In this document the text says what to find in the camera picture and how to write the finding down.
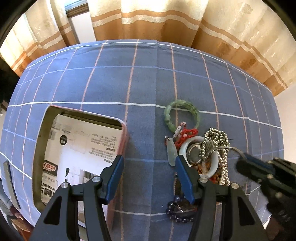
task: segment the metal screw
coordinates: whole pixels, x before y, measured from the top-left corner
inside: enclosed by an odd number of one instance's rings
[[[67,188],[69,186],[69,183],[62,183],[61,188]]]
[[[238,188],[239,188],[239,185],[238,185],[237,183],[232,183],[232,184],[231,184],[231,187],[232,187],[233,189],[238,189]]]
[[[200,182],[201,183],[206,183],[207,182],[207,178],[206,177],[201,177],[200,178]]]
[[[101,180],[100,177],[93,177],[93,179],[92,179],[92,181],[93,181],[94,183],[98,183],[100,180]]]
[[[280,199],[282,196],[283,196],[283,194],[281,192],[277,192],[276,193],[276,198],[277,199]]]

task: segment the pearl necklace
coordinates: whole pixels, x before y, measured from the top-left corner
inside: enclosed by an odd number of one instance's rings
[[[230,180],[228,177],[228,167],[227,167],[227,153],[228,149],[223,147],[229,147],[230,143],[228,141],[227,134],[224,131],[219,131],[215,128],[210,128],[209,131],[205,133],[205,139],[201,144],[200,158],[205,161],[213,152],[212,147],[221,147],[218,151],[219,166],[222,168],[221,178],[219,181],[220,185],[230,185]]]

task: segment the blue gripper pad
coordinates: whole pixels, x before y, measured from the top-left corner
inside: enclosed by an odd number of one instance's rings
[[[123,172],[123,168],[124,168],[124,159],[121,156],[107,185],[107,195],[105,198],[107,203],[109,203],[115,196],[115,193],[119,184],[119,180]]]
[[[193,195],[193,185],[190,181],[190,178],[182,165],[180,157],[176,157],[176,171],[178,174],[178,178],[180,180],[182,191],[185,195],[185,198],[191,203],[194,204],[195,197]]]

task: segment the tablecloth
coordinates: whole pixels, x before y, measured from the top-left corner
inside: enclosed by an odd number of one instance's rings
[[[263,160],[283,157],[280,119],[270,90],[253,77],[210,54],[151,40],[109,40],[79,44],[42,56],[27,66],[14,90],[1,139],[0,162],[8,159],[22,215],[33,225],[40,212],[32,196],[36,138],[51,103],[124,120],[130,135],[125,155],[121,201],[117,202],[113,240],[187,240],[191,224],[167,218],[175,169],[168,165],[164,108],[175,99],[200,111],[199,134],[224,130],[231,145]],[[194,126],[188,111],[171,116]],[[264,223],[270,216],[258,184],[235,171],[231,182],[249,196]],[[7,195],[6,181],[2,177]],[[221,205],[217,205],[219,225]],[[218,240],[215,227],[213,240]]]

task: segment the beige curtain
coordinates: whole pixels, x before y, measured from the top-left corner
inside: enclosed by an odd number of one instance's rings
[[[76,44],[64,3],[38,0],[24,13],[0,48],[1,57],[21,76],[34,59]]]
[[[296,81],[296,42],[261,0],[88,0],[97,40],[155,39],[241,67],[274,95]]]

